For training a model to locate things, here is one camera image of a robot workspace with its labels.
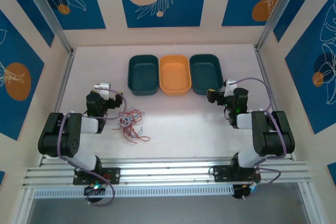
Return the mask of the teal plastic bin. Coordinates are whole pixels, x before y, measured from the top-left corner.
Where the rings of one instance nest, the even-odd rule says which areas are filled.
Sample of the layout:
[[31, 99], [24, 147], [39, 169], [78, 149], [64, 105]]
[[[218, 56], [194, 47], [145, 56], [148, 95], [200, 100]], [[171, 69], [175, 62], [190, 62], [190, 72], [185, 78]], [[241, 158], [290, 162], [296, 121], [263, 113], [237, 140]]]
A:
[[192, 88], [196, 94], [206, 95], [208, 89], [218, 91], [223, 87], [224, 79], [217, 56], [197, 54], [191, 56], [189, 62]]
[[154, 95], [159, 88], [159, 60], [154, 55], [136, 55], [128, 65], [128, 88], [133, 95]]

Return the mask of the orange plastic bin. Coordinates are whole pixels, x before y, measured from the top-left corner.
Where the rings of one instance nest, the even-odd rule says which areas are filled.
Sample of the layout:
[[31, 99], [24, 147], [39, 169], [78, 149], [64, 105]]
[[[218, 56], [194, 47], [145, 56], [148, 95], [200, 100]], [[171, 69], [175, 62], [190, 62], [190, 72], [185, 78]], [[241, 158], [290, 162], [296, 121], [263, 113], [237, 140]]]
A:
[[165, 95], [186, 95], [192, 86], [190, 64], [184, 55], [166, 55], [159, 60], [160, 88]]

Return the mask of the black controller board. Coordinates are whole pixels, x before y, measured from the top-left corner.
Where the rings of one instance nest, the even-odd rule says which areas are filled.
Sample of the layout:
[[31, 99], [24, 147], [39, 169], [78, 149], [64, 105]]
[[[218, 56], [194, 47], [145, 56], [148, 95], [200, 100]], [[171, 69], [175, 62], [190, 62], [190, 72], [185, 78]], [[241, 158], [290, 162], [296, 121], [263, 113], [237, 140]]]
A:
[[106, 188], [100, 184], [89, 185], [84, 188], [84, 196], [102, 196], [105, 195]]
[[234, 185], [234, 194], [233, 197], [236, 199], [243, 199], [245, 200], [249, 196], [253, 194], [256, 189], [256, 185]]

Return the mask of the aluminium side rail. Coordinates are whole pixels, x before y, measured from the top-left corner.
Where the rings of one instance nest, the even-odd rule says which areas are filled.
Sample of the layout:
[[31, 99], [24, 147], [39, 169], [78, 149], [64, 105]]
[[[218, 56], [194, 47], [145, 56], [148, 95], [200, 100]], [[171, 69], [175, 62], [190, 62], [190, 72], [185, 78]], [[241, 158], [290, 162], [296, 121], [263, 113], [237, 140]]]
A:
[[260, 68], [260, 72], [261, 72], [261, 75], [263, 77], [263, 82], [265, 84], [265, 87], [266, 87], [266, 90], [267, 90], [267, 93], [268, 93], [268, 96], [269, 96], [269, 101], [270, 101], [270, 105], [269, 107], [266, 109], [267, 110], [267, 114], [271, 115], [271, 119], [273, 119], [273, 124], [274, 124], [274, 127], [278, 133], [278, 136], [279, 136], [279, 140], [280, 140], [280, 144], [282, 146], [282, 150], [283, 150], [283, 153], [279, 156], [276, 156], [276, 157], [271, 157], [271, 159], [280, 159], [280, 158], [284, 158], [288, 153], [291, 152], [291, 138], [289, 136], [289, 133], [286, 132], [286, 131], [283, 131], [283, 129], [281, 128], [282, 125], [280, 124], [280, 121], [279, 121], [279, 117], [280, 114], [276, 114], [276, 109], [277, 108], [277, 105], [275, 103], [275, 100], [274, 100], [274, 96], [273, 96], [273, 93], [272, 93], [272, 90], [271, 90], [271, 85], [270, 85], [270, 82], [269, 82], [269, 78], [268, 78], [268, 75], [267, 75], [267, 71], [266, 71], [266, 67], [264, 66], [264, 63], [262, 61], [262, 58], [260, 56], [260, 53], [257, 49], [255, 49], [255, 54], [256, 54], [256, 57], [257, 57], [257, 61], [258, 61], [258, 64], [259, 64], [259, 68]]
[[70, 72], [71, 72], [71, 69], [72, 69], [72, 65], [73, 65], [73, 62], [74, 62], [75, 53], [76, 53], [76, 51], [73, 49], [71, 51], [71, 53], [68, 55], [66, 68], [65, 68], [65, 71], [62, 75], [61, 84], [60, 84], [60, 87], [59, 87], [58, 93], [57, 93], [56, 105], [54, 107], [53, 112], [58, 113], [60, 111], [60, 107], [61, 107], [61, 104], [62, 104], [62, 101], [63, 101], [63, 98], [64, 98], [66, 86], [67, 86], [69, 76], [70, 76]]

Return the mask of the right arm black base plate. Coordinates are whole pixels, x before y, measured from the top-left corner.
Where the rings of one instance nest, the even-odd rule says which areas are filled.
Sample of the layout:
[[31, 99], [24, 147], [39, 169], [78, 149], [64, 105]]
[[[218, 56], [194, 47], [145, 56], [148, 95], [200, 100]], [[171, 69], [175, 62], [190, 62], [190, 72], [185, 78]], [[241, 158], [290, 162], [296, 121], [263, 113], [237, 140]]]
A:
[[232, 168], [230, 165], [217, 165], [213, 167], [215, 182], [256, 182], [261, 181], [261, 175], [254, 168]]

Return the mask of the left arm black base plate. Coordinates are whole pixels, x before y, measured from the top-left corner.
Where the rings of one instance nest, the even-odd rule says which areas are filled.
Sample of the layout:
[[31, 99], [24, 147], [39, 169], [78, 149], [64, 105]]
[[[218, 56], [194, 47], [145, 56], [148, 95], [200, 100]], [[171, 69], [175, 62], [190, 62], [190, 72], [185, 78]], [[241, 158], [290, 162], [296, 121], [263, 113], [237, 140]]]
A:
[[[103, 168], [100, 175], [108, 180], [111, 184], [117, 185], [120, 181], [120, 168]], [[87, 174], [83, 171], [74, 170], [73, 182], [74, 185], [91, 185], [91, 184], [104, 184], [103, 180]]]

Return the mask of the aluminium mounting rail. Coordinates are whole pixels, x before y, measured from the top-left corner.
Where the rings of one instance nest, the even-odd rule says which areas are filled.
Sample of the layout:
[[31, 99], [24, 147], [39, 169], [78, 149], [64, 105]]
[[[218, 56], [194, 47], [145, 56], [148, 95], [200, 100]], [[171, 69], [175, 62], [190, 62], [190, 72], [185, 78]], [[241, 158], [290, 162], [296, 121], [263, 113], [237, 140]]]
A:
[[[103, 158], [103, 167], [121, 169], [120, 186], [179, 186], [212, 185], [213, 177], [208, 173], [215, 165], [228, 165], [229, 157], [214, 158]], [[268, 160], [261, 164], [262, 183], [267, 183], [277, 172], [278, 183], [311, 182], [305, 162], [284, 159]], [[74, 169], [63, 161], [43, 158], [39, 167], [30, 167], [23, 181], [23, 188], [73, 187]]]

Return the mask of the aluminium frame post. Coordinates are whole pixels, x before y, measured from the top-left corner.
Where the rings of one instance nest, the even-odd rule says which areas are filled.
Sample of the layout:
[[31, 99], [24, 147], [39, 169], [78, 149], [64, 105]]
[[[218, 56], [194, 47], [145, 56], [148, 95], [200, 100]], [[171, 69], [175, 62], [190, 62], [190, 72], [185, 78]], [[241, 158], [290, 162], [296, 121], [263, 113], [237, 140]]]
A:
[[50, 7], [47, 0], [33, 0], [43, 18], [47, 22], [48, 26], [54, 33], [54, 35], [58, 38], [61, 46], [65, 50], [68, 55], [71, 55], [73, 52], [73, 48], [70, 45], [68, 39], [66, 38], [64, 31], [54, 14], [52, 8]]
[[257, 43], [255, 44], [256, 52], [260, 52], [263, 46], [266, 44], [269, 36], [273, 32], [289, 1], [290, 0], [277, 0], [275, 7], [273, 8], [268, 20], [266, 21], [263, 31]]

